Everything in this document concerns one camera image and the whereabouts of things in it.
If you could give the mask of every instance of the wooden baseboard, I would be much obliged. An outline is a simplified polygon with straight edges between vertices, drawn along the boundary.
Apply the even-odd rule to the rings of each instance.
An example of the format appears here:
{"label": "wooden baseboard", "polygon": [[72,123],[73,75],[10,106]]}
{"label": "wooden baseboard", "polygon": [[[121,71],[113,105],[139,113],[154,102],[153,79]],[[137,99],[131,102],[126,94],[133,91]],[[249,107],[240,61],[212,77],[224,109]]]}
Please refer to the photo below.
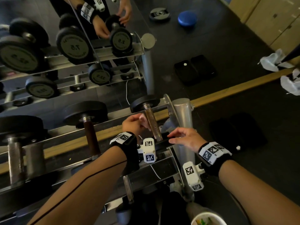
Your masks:
{"label": "wooden baseboard", "polygon": [[[292,71],[293,71],[293,69],[284,69],[284,70],[281,70],[278,72],[273,72],[271,74],[259,77],[257,79],[250,80],[245,83],[241,83],[241,84],[229,87],[227,89],[220,90],[215,93],[194,99],[191,101],[191,103],[195,107],[203,106],[205,104],[212,103],[214,101],[237,94],[237,93],[245,91],[247,89],[254,88],[259,85],[279,79],[281,76],[288,75]],[[156,113],[154,113],[154,115],[155,115],[155,118],[157,121],[163,120],[163,119],[169,117],[168,111],[166,109],[156,112]],[[121,132],[122,132],[122,125],[118,125],[118,126],[114,126],[114,127],[96,132],[96,136],[97,136],[98,141],[101,141],[101,140],[105,140],[107,138],[116,136]],[[53,146],[53,147],[50,147],[50,148],[47,148],[44,150],[45,159],[48,159],[48,158],[56,156],[56,155],[60,155],[62,153],[68,152],[68,151],[72,151],[72,150],[80,148],[80,147],[84,147],[87,145],[88,145],[88,142],[87,142],[85,136],[80,137],[75,140],[68,141],[68,142],[60,144],[60,145],[56,145],[56,146]],[[6,173],[8,171],[9,171],[8,162],[0,164],[0,174]]]}

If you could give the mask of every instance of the dumbbell weight label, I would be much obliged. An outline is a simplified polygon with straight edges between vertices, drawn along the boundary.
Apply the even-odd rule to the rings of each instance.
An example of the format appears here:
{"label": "dumbbell weight label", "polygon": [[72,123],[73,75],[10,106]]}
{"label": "dumbbell weight label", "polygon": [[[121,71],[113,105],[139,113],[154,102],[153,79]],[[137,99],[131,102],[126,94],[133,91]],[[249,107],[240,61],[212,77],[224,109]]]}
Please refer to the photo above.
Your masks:
{"label": "dumbbell weight label", "polygon": [[28,90],[30,91],[31,94],[40,98],[50,98],[55,93],[52,87],[44,84],[33,84],[28,88]]}
{"label": "dumbbell weight label", "polygon": [[79,36],[72,34],[62,38],[61,47],[69,57],[75,59],[83,59],[89,52],[88,44]]}
{"label": "dumbbell weight label", "polygon": [[20,72],[33,71],[38,67],[38,60],[36,57],[28,50],[18,46],[4,46],[0,50],[0,56],[3,62],[18,69]]}
{"label": "dumbbell weight label", "polygon": [[92,79],[97,84],[105,84],[110,80],[110,74],[105,70],[96,70],[92,74]]}
{"label": "dumbbell weight label", "polygon": [[126,50],[130,46],[130,38],[127,33],[120,31],[113,36],[112,43],[116,49]]}

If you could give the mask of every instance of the forearm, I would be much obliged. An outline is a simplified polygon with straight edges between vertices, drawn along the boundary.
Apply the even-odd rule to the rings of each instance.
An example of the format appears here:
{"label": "forearm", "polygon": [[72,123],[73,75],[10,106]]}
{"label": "forearm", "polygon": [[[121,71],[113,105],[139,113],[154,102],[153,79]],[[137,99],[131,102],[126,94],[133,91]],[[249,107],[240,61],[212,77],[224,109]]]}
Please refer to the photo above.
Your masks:
{"label": "forearm", "polygon": [[[126,161],[126,156],[119,147],[114,146],[108,149],[98,159],[68,179],[28,224],[32,224],[49,211],[88,176],[123,161]],[[86,179],[70,196],[37,224],[94,224],[125,166],[126,162],[123,162]]]}
{"label": "forearm", "polygon": [[300,207],[233,160],[219,171],[224,187],[241,203],[255,225],[297,224]]}
{"label": "forearm", "polygon": [[79,4],[84,4],[84,0],[70,0],[70,3],[69,3],[69,0],[64,0],[66,3],[68,3],[68,4],[70,4],[71,3],[71,5],[72,5],[72,7],[74,8],[74,9],[76,9],[77,8],[77,5],[79,5]]}

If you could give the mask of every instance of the hand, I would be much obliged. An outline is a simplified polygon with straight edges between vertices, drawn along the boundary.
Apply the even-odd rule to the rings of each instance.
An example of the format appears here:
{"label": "hand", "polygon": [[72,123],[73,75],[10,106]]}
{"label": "hand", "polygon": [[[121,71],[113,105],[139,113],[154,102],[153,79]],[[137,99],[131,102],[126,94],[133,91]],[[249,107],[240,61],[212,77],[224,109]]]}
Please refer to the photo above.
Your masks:
{"label": "hand", "polygon": [[130,19],[132,11],[130,0],[120,0],[120,8],[117,16],[121,16],[123,10],[125,10],[125,16],[121,17],[119,21],[121,24],[126,25]]}
{"label": "hand", "polygon": [[96,15],[93,19],[93,26],[97,36],[104,39],[108,39],[110,37],[109,30],[107,29],[104,21],[98,15]]}
{"label": "hand", "polygon": [[146,128],[150,130],[148,121],[143,113],[131,115],[122,123],[123,132],[132,132],[137,138]]}
{"label": "hand", "polygon": [[168,137],[176,137],[171,138],[169,143],[184,145],[195,153],[198,153],[199,148],[203,144],[207,143],[207,141],[203,139],[202,136],[200,136],[193,128],[178,127],[173,130]]}

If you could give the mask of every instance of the person's right hand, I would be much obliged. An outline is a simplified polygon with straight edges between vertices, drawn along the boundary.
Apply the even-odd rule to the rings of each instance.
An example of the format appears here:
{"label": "person's right hand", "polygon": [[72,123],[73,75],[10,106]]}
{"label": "person's right hand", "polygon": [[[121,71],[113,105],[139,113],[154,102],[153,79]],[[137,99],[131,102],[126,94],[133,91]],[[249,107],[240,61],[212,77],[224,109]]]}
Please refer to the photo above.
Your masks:
{"label": "person's right hand", "polygon": [[109,30],[107,29],[104,21],[98,15],[96,15],[93,19],[93,26],[97,36],[104,39],[108,39],[110,37]]}
{"label": "person's right hand", "polygon": [[199,148],[207,143],[193,128],[177,127],[168,137],[175,137],[169,139],[169,143],[184,145],[195,153],[198,153]]}

